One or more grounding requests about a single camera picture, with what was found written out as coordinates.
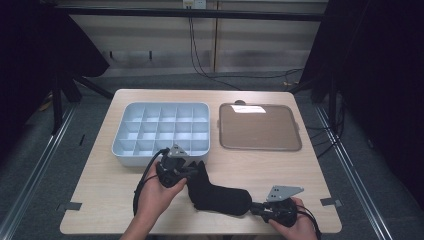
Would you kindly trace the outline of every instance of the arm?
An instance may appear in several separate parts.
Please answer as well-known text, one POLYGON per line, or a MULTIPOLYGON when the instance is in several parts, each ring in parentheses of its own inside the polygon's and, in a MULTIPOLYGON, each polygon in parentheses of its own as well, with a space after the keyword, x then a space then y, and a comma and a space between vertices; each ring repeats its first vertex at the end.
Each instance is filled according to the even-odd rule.
MULTIPOLYGON (((146 179, 156 175, 155 162, 147 173, 146 179)), ((148 180, 140 192, 137 214, 122 235, 121 240, 145 239, 159 216, 169 207, 172 199, 183 190, 187 179, 180 180, 175 186, 165 188, 157 177, 148 180)))

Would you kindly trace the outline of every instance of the wall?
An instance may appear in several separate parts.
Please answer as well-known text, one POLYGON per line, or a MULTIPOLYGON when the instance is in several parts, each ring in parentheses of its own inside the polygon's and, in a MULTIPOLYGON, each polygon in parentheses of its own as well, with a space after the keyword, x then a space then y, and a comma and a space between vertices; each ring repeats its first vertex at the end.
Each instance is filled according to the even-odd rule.
MULTIPOLYGON (((182 8, 182 0, 63 0, 60 5, 182 8)), ((207 1, 207 9, 323 13, 326 0, 207 1)), ((186 18, 72 16, 105 57, 106 75, 194 72, 186 18)), ((316 22, 193 19, 199 61, 205 71, 274 71, 305 65, 316 22)))

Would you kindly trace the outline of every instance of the metal bracket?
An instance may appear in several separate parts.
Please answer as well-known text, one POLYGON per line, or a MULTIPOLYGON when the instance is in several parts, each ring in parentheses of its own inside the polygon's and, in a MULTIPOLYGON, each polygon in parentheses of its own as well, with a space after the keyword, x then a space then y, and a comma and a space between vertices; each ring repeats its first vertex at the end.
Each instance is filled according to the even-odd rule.
POLYGON ((177 158, 177 157, 188 157, 188 154, 184 151, 184 149, 182 149, 180 146, 178 146, 177 144, 172 145, 168 156, 170 158, 177 158))
POLYGON ((302 187, 289 187, 274 185, 266 198, 267 202, 283 201, 293 195, 303 192, 302 187))
POLYGON ((74 210, 79 211, 81 208, 82 203, 75 203, 75 202, 68 202, 68 203, 62 203, 57 206, 56 211, 58 212, 66 212, 66 210, 74 210))

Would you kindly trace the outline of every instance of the metal rail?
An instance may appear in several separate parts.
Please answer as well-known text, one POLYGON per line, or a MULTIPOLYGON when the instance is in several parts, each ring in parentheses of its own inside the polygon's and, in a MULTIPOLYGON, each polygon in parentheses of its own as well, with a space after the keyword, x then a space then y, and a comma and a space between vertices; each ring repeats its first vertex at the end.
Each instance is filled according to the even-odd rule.
POLYGON ((139 17, 186 17, 186 18, 225 18, 321 22, 324 14, 318 13, 284 13, 253 12, 201 9, 166 9, 166 8, 121 8, 121 7, 89 7, 59 5, 55 9, 70 15, 99 16, 139 16, 139 17))
POLYGON ((346 152, 343 144, 340 142, 339 137, 333 133, 331 126, 329 124, 328 115, 322 107, 317 107, 316 111, 318 116, 326 127, 327 135, 333 144, 334 150, 336 151, 337 156, 339 157, 340 163, 342 164, 346 175, 352 184, 353 189, 356 192, 356 195, 359 198, 359 201, 364 208, 365 214, 367 215, 371 226, 373 227, 375 233, 377 234, 378 239, 380 240, 393 240, 392 235, 384 221, 384 218, 380 214, 377 206, 374 204, 371 196, 369 195, 367 189, 365 188, 364 183, 362 182, 358 172, 353 165, 349 155, 346 152))
POLYGON ((43 154, 38 160, 37 165, 35 166, 33 172, 28 178, 25 186, 23 187, 21 193, 16 199, 15 203, 7 213, 4 221, 0 226, 0 239, 9 240, 12 239, 15 231, 22 220, 22 217, 25 214, 26 209, 28 208, 32 197, 34 196, 37 186, 41 182, 41 179, 44 176, 44 173, 49 166, 49 163, 55 153, 59 143, 61 142, 63 135, 66 132, 66 129, 71 122, 71 119, 75 113, 77 103, 72 103, 67 111, 63 115, 63 124, 62 127, 57 131, 55 135, 50 137, 49 143, 44 149, 43 154))

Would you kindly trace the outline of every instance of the black cable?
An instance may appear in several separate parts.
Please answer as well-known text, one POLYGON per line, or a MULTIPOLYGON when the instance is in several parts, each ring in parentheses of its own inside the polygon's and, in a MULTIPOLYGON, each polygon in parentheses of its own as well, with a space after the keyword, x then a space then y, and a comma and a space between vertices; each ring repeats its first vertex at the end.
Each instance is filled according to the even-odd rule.
POLYGON ((321 231, 319 230, 319 227, 318 227, 318 222, 317 222, 317 220, 316 220, 316 218, 315 218, 315 216, 312 214, 312 212, 311 211, 309 211, 309 209, 307 209, 306 207, 304 207, 304 206, 300 206, 300 205, 296 205, 297 207, 300 207, 300 208, 303 208, 303 209, 305 209, 305 211, 306 212, 303 212, 303 211, 297 211, 297 213, 299 213, 299 214, 302 214, 302 215, 305 215, 306 217, 308 217, 310 220, 311 220, 311 222, 312 222, 312 224, 314 225, 314 228, 315 228, 315 234, 316 234, 316 236, 317 236, 317 239, 318 240, 321 240, 321 235, 322 235, 322 233, 321 233, 321 231))
POLYGON ((169 148, 161 149, 152 157, 152 159, 150 159, 150 162, 147 165, 146 169, 144 170, 143 176, 141 177, 140 182, 139 182, 139 184, 141 184, 141 188, 143 188, 144 183, 146 183, 148 180, 150 180, 150 178, 147 179, 147 180, 145 180, 145 179, 146 179, 147 173, 149 172, 150 167, 152 167, 152 164, 155 161, 155 159, 159 156, 159 154, 164 154, 164 153, 167 153, 167 152, 169 152, 169 148))
POLYGON ((222 84, 227 85, 227 86, 229 86, 231 88, 234 88, 234 89, 237 89, 237 90, 241 91, 240 88, 238 88, 238 87, 236 87, 234 85, 231 85, 231 84, 226 83, 226 82, 218 81, 218 80, 214 79, 213 77, 208 76, 208 74, 203 70, 202 65, 200 64, 199 55, 197 54, 196 40, 195 40, 195 37, 194 37, 193 19, 192 18, 189 18, 188 21, 189 21, 189 25, 190 25, 190 57, 191 57, 191 63, 193 64, 193 68, 197 72, 197 74, 199 74, 200 76, 206 77, 206 78, 208 78, 208 79, 210 79, 212 81, 222 83, 222 84), (194 59, 193 59, 193 46, 194 46, 194 52, 195 52, 195 55, 196 55, 196 58, 197 58, 197 63, 199 65, 199 68, 200 68, 201 72, 199 72, 199 70, 196 67, 196 64, 194 63, 194 59))
POLYGON ((193 65, 194 70, 197 72, 197 74, 199 74, 200 76, 206 77, 212 81, 215 82, 219 82, 222 84, 225 84, 229 87, 235 88, 237 90, 240 90, 240 88, 231 85, 229 83, 223 82, 223 81, 219 81, 217 80, 217 78, 254 78, 254 79, 272 79, 272 78, 282 78, 284 77, 286 79, 286 89, 284 91, 288 90, 288 78, 287 76, 293 73, 296 73, 298 71, 302 71, 303 68, 298 68, 298 69, 290 69, 288 71, 285 71, 284 74, 280 74, 280 75, 274 75, 274 76, 247 76, 247 75, 231 75, 231 76, 210 76, 208 75, 202 68, 202 65, 200 63, 200 59, 199 59, 199 55, 197 53, 197 45, 196 45, 196 40, 195 40, 195 36, 194 36, 194 25, 193 25, 193 19, 189 18, 189 26, 190 26, 190 56, 191 56, 191 63, 193 65), (193 58, 193 47, 194 47, 194 55, 196 56, 196 60, 197 60, 197 65, 200 68, 200 71, 197 69, 194 58, 193 58))

